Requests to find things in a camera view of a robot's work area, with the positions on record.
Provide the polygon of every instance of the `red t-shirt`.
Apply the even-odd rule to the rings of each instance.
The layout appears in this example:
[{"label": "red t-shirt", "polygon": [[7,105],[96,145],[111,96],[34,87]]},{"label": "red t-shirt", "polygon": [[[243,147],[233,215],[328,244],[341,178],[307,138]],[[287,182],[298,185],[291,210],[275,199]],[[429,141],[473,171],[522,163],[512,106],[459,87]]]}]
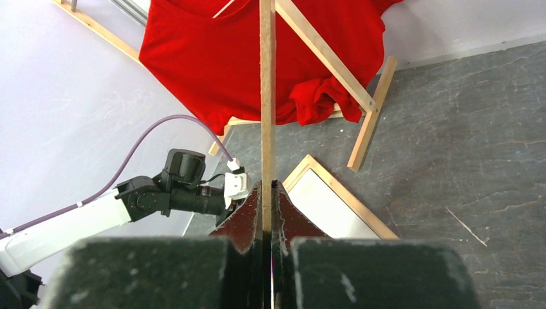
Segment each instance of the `red t-shirt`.
[{"label": "red t-shirt", "polygon": [[[357,80],[384,58],[381,14],[401,0],[294,0]],[[222,135],[230,117],[260,120],[258,1],[152,0],[140,60],[201,121]],[[325,120],[334,102],[358,122],[358,103],[277,14],[276,123]]]}]

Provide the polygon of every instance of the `white board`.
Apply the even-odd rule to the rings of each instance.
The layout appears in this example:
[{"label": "white board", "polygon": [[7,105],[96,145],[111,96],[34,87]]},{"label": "white board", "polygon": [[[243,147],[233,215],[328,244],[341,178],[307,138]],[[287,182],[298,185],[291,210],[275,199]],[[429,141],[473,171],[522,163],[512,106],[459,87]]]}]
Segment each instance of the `white board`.
[{"label": "white board", "polygon": [[332,238],[379,239],[379,236],[311,169],[288,193],[292,203]]}]

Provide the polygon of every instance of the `wooden slat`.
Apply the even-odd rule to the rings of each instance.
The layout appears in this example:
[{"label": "wooden slat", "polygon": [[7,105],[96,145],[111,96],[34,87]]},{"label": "wooden slat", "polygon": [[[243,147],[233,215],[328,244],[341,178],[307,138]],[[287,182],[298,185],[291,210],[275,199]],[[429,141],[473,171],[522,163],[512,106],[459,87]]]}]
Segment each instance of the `wooden slat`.
[{"label": "wooden slat", "polygon": [[275,9],[334,77],[347,89],[353,98],[367,112],[375,110],[375,102],[360,82],[334,53],[292,0],[276,0]]},{"label": "wooden slat", "polygon": [[[218,139],[222,143],[225,140],[225,138],[227,137],[227,134],[229,133],[230,129],[231,129],[230,125],[227,125],[227,126],[225,126],[223,128],[223,135],[218,137]],[[209,149],[209,155],[216,156],[216,154],[218,153],[218,150],[220,150],[220,146],[216,142],[213,142],[211,148]]]},{"label": "wooden slat", "polygon": [[127,43],[108,31],[105,27],[101,26],[98,22],[94,21],[87,14],[78,9],[76,9],[76,12],[72,12],[70,8],[71,4],[67,1],[53,0],[53,3],[59,8],[62,8],[68,15],[76,18],[76,20],[84,24],[87,28],[91,29],[91,31],[95,32],[99,37],[105,39],[122,53],[129,56],[129,58],[133,59],[136,63],[142,65],[138,60],[138,52],[135,49],[127,45]]},{"label": "wooden slat", "polygon": [[259,0],[259,79],[261,99],[261,269],[263,308],[271,307],[271,226],[275,175],[275,0]]},{"label": "wooden slat", "polygon": [[353,148],[353,152],[351,153],[351,157],[347,163],[347,167],[353,172],[359,171],[360,166],[362,165],[364,155],[366,154],[366,150],[368,149],[370,140],[372,139],[373,130],[375,129],[375,125],[377,124],[377,120],[381,114],[381,108],[383,107],[383,102],[385,101],[385,97],[387,95],[387,91],[389,90],[397,64],[398,61],[394,56],[388,57],[387,61],[385,62],[383,72],[381,73],[381,77],[379,77],[379,83],[377,84],[377,88],[373,94],[373,99],[375,100],[376,104],[375,110],[366,114],[364,123],[362,124],[360,133]]},{"label": "wooden slat", "polygon": [[259,2],[261,179],[264,233],[271,233],[272,181],[275,175],[275,0]]},{"label": "wooden slat", "polygon": [[[339,108],[339,105],[337,105],[337,103],[334,104],[334,110],[332,111],[332,114],[328,118],[343,118],[343,114],[341,113],[341,108]],[[240,124],[259,124],[259,121],[242,120],[235,117],[231,117],[228,124],[230,126],[238,126]]]}]

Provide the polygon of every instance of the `white wall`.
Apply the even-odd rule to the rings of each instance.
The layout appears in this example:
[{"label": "white wall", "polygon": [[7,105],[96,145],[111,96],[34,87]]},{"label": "white wall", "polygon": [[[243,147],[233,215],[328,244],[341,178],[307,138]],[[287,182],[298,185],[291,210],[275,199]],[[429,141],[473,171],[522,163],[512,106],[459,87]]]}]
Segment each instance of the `white wall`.
[{"label": "white wall", "polygon": [[[144,28],[115,5],[81,1],[86,6],[129,44],[140,45]],[[152,74],[52,2],[0,1],[0,228],[93,194],[150,124],[175,113],[187,110]],[[155,175],[170,148],[206,153],[210,145],[196,124],[171,121],[147,137],[120,180]],[[217,163],[207,157],[205,176]],[[182,235],[189,218],[157,215],[108,234]],[[33,271],[47,280],[58,259]]]},{"label": "white wall", "polygon": [[[150,0],[133,2],[148,12]],[[382,18],[398,69],[546,40],[544,0],[404,0]]]}]

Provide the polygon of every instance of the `wooden picture frame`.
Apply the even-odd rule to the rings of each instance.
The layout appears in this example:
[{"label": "wooden picture frame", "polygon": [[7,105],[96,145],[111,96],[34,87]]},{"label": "wooden picture frame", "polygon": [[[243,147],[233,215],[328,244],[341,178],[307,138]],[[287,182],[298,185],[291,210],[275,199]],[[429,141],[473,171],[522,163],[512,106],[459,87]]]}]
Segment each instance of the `wooden picture frame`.
[{"label": "wooden picture frame", "polygon": [[287,179],[283,182],[283,187],[290,196],[290,191],[298,183],[301,177],[311,170],[324,181],[329,188],[342,199],[342,201],[353,210],[353,212],[378,235],[381,239],[398,239],[378,217],[376,217],[362,202],[360,202],[353,194],[351,194],[343,185],[335,179],[319,162],[317,162],[309,154],[297,165],[290,173]]}]

